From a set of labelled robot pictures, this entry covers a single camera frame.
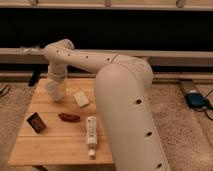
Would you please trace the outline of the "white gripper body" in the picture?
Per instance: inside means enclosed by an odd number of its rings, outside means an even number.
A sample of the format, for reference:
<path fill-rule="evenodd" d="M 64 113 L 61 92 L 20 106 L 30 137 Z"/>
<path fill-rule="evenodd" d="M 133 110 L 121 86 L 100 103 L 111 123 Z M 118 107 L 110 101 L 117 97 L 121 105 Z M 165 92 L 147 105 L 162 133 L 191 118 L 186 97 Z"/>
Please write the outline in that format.
<path fill-rule="evenodd" d="M 45 90 L 53 101 L 61 101 L 66 95 L 66 79 L 53 79 L 48 76 Z"/>

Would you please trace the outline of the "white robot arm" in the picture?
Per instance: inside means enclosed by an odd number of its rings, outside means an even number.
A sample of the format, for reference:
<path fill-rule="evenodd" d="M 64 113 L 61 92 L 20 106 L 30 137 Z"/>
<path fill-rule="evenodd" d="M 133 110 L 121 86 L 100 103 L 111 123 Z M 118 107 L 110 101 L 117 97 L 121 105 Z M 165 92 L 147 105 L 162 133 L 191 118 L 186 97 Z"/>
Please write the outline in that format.
<path fill-rule="evenodd" d="M 117 171 L 171 171 L 146 95 L 153 80 L 146 60 L 76 50 L 68 39 L 47 45 L 43 53 L 55 82 L 66 78 L 69 65 L 96 75 L 96 107 Z"/>

